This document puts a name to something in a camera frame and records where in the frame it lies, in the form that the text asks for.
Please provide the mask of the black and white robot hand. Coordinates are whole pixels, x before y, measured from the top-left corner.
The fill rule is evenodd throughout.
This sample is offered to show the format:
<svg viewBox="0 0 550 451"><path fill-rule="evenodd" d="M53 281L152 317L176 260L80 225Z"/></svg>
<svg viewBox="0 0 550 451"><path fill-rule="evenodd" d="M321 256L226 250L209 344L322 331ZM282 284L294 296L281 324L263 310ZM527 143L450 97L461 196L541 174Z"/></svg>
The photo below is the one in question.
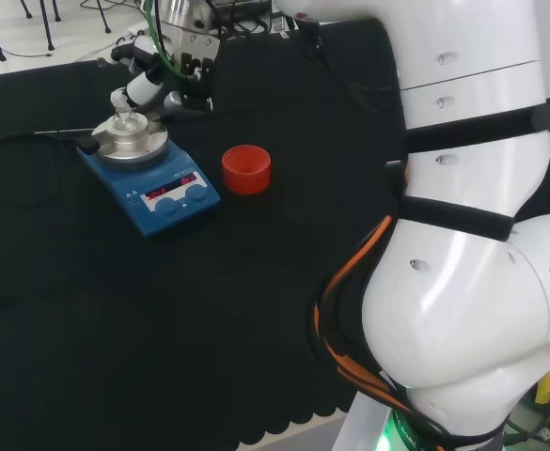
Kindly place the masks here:
<svg viewBox="0 0 550 451"><path fill-rule="evenodd" d="M118 112L145 114L176 105L210 110L219 46L210 34L169 24L120 40L108 62L127 66L134 77L112 92L110 102Z"/></svg>

